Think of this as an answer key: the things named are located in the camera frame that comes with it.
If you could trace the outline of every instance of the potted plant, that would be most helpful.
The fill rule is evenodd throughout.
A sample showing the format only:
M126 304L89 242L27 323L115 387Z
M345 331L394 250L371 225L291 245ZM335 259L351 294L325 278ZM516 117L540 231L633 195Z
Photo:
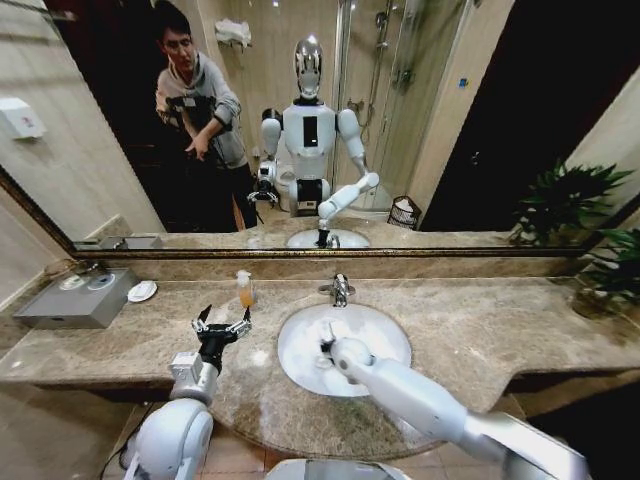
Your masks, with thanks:
M586 287L578 290L572 308L587 318L640 305L640 229L602 230L609 243L604 253L592 253L583 271Z
M576 230L590 228L611 207L605 201L620 180L632 171L582 165L567 168L558 163L541 173L529 187L531 195L519 202L518 219L509 240L517 245L547 246L575 239Z

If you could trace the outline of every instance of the green plant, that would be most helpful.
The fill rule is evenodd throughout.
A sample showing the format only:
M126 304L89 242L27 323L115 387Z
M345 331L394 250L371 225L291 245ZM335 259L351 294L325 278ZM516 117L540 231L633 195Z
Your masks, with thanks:
M589 228L590 220L607 215L605 198L632 173L615 172L610 167L567 168L556 166L537 176L529 186L531 195L519 202L511 240L518 244L547 245L551 236L563 229Z
M603 247L606 254L594 253L594 268L584 275L593 283L593 290L640 304L640 229L602 233L609 240Z

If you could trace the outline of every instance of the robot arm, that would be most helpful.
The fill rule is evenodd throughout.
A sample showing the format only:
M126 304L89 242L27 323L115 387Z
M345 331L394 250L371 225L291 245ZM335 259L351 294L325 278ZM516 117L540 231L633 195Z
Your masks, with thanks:
M338 371L366 386L373 399L434 440L503 464L506 479L586 480L582 455L505 413L467 410L440 384L392 359L375 358L360 340L324 345Z
M349 109L338 113L338 133L347 146L349 158L360 172L360 180L353 185L345 185L318 207L321 227L338 212L351 205L361 194L376 187L380 177L367 168L364 145L360 140L360 127L356 114Z
M178 353L171 362L171 401L144 421L125 480L192 480L209 448L213 418L208 411L222 369L224 348L251 329L249 309L234 323L205 324L211 305L193 320L199 352Z
M262 112L262 138L264 139L267 159L260 162L258 167L258 190L251 192L247 200L267 200L271 205L278 203L278 195L275 188L276 161L278 141L282 133L282 116L278 111L268 108Z

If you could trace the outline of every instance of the man's hair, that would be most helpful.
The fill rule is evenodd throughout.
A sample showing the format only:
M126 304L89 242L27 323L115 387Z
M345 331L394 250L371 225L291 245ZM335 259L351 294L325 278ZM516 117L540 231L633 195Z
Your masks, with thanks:
M168 0L158 0L153 7L153 35L162 43L166 29L191 35L189 20Z

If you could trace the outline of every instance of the soap dispenser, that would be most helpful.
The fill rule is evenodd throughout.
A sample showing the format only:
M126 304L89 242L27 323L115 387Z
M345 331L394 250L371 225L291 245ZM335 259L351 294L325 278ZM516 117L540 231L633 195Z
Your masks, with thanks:
M251 307L256 301L256 295L251 282L251 273L246 270L240 270L236 274L238 277L238 297L244 308Z

